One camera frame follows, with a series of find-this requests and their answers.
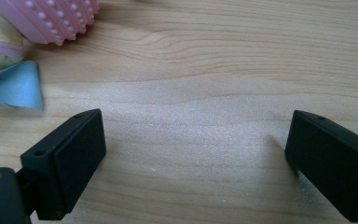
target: pink textured ball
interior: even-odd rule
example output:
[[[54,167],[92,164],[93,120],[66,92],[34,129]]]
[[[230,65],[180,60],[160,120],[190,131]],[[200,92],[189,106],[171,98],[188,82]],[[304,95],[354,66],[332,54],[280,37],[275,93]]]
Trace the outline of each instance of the pink textured ball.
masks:
[[[56,43],[86,32],[98,0],[0,0],[0,13],[31,42]]]

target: light blue fabric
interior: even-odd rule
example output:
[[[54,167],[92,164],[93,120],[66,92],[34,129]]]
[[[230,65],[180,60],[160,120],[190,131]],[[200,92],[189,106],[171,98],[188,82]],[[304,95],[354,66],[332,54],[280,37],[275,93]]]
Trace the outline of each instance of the light blue fabric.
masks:
[[[17,63],[0,71],[0,103],[42,110],[37,64]]]

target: wooden table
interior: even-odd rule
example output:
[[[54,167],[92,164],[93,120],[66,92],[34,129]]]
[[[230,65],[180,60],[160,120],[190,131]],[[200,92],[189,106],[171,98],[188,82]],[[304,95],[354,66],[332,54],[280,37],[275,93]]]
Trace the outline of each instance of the wooden table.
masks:
[[[357,0],[105,0],[26,57],[45,109],[0,106],[0,166],[103,111],[107,156],[62,223],[348,223],[283,149],[295,109],[358,133]]]

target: black plastic part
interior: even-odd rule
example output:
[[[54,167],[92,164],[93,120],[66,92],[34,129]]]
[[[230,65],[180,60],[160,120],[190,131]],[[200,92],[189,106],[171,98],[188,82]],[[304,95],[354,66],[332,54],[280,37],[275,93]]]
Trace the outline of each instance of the black plastic part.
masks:
[[[25,182],[34,181],[38,189],[39,219],[61,220],[72,212],[105,154],[100,109],[71,117],[23,153]]]
[[[0,224],[2,223],[31,223],[22,206],[16,175],[9,168],[0,168]]]
[[[330,119],[295,111],[286,159],[349,221],[358,222],[358,135]]]

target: wood grain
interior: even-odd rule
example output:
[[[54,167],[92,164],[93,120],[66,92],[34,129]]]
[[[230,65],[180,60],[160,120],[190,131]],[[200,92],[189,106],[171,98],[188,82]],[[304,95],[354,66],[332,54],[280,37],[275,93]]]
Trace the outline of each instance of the wood grain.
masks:
[[[348,223],[283,149],[295,109],[358,133],[358,1],[104,0],[27,59],[45,110],[0,106],[0,166],[103,111],[107,156],[62,223]]]

